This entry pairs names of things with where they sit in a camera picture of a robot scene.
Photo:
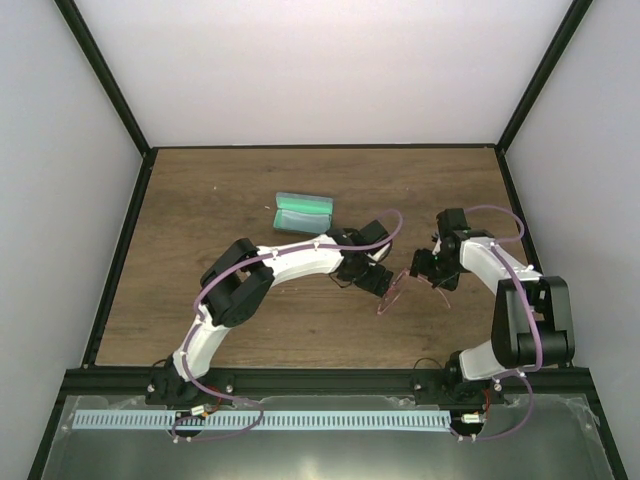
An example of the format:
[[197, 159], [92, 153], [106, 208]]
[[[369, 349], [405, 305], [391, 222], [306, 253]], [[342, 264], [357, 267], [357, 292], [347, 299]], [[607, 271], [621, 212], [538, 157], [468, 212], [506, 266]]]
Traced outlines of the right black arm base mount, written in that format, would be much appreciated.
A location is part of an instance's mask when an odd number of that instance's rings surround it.
[[459, 366], [415, 369], [411, 386], [421, 400], [440, 405], [480, 406], [493, 402], [495, 397], [488, 380], [466, 380]]

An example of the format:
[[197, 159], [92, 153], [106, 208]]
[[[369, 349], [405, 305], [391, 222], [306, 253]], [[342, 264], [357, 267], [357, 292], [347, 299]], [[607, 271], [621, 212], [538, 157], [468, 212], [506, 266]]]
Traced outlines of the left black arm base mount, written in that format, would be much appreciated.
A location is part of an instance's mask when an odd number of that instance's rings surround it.
[[[210, 368], [196, 380], [203, 386], [228, 394], [227, 387], [235, 387], [235, 375], [226, 369]], [[152, 370], [149, 387], [145, 395], [147, 405], [158, 406], [194, 406], [203, 403], [207, 394], [193, 382], [180, 377], [173, 365], [155, 367]]]

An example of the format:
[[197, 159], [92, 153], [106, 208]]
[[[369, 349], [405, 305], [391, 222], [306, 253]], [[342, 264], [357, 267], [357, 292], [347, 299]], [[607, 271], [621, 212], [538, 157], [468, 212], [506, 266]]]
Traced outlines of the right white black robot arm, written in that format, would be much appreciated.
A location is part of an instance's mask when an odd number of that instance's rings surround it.
[[414, 252], [410, 275], [432, 288], [453, 292], [460, 277], [472, 274], [494, 295], [490, 338], [452, 355], [444, 378], [447, 396], [458, 403], [472, 399], [480, 381], [498, 382], [547, 366], [572, 362], [575, 335], [569, 287], [559, 276], [545, 276], [509, 254], [505, 243], [525, 233], [515, 217], [518, 235], [498, 239], [472, 228], [466, 215], [473, 207], [450, 208], [437, 214], [434, 247]]

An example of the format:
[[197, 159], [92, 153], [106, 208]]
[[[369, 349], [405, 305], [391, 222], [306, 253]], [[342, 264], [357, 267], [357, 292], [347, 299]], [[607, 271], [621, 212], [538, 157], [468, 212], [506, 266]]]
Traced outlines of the light blue cleaning cloth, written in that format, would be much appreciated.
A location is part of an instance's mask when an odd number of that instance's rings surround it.
[[291, 210], [279, 211], [277, 221], [278, 229], [305, 234], [323, 234], [330, 226], [330, 215], [301, 213]]

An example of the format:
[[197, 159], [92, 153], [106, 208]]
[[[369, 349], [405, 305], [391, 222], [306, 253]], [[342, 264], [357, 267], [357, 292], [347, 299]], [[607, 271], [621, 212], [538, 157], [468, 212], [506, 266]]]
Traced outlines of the pink transparent sunglasses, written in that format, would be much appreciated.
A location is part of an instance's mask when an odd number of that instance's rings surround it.
[[446, 307], [448, 309], [451, 308], [451, 304], [447, 296], [439, 287], [433, 287], [428, 279], [421, 274], [418, 274], [417, 276], [411, 276], [410, 270], [408, 268], [404, 268], [391, 282], [389, 289], [381, 298], [376, 313], [378, 315], [383, 315], [384, 313], [386, 313], [399, 300], [401, 295], [414, 284], [429, 286], [432, 290], [436, 291], [442, 297]]

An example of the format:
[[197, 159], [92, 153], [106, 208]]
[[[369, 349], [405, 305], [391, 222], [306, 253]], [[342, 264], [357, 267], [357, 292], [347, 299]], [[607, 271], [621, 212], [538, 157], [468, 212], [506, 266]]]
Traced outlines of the blue green glasses case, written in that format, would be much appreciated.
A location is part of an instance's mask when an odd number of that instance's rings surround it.
[[331, 228], [334, 200], [330, 197], [277, 192], [275, 230], [320, 235]]

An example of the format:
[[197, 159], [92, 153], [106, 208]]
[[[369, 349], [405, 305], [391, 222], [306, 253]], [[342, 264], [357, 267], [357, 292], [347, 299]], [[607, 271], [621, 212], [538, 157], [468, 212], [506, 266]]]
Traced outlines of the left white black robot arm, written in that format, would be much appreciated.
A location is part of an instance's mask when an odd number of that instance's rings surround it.
[[281, 246], [235, 241], [201, 278], [194, 320], [166, 367], [170, 393], [196, 402], [203, 376], [228, 332], [259, 309], [270, 290], [303, 277], [326, 275], [383, 297], [393, 273], [382, 262], [401, 227], [389, 232], [378, 220], [361, 229], [329, 230], [310, 240]]

